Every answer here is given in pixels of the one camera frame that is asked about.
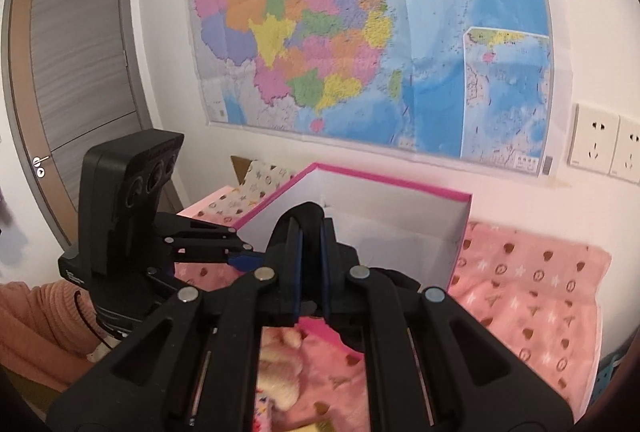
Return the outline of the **orange sleeve forearm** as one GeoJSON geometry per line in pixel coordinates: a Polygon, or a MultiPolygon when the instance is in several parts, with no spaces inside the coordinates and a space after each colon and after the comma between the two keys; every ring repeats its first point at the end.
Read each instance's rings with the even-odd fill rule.
{"type": "Polygon", "coordinates": [[[3,367],[58,392],[92,367],[89,355],[106,334],[85,290],[67,281],[10,282],[0,297],[3,367]]]}

